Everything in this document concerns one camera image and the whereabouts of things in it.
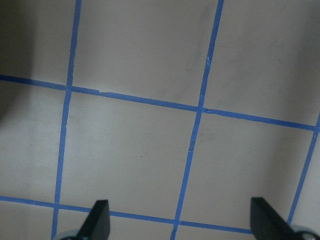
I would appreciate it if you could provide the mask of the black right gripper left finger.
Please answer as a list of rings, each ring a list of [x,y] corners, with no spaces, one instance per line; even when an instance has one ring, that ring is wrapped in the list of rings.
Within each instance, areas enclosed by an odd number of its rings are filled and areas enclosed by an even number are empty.
[[[86,217],[76,240],[107,240],[111,232],[109,201],[97,200]]]

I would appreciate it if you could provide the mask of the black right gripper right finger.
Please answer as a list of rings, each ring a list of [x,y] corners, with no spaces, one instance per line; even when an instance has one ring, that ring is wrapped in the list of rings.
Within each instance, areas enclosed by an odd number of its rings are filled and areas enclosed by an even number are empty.
[[[250,230],[256,240],[303,240],[263,197],[250,200]]]

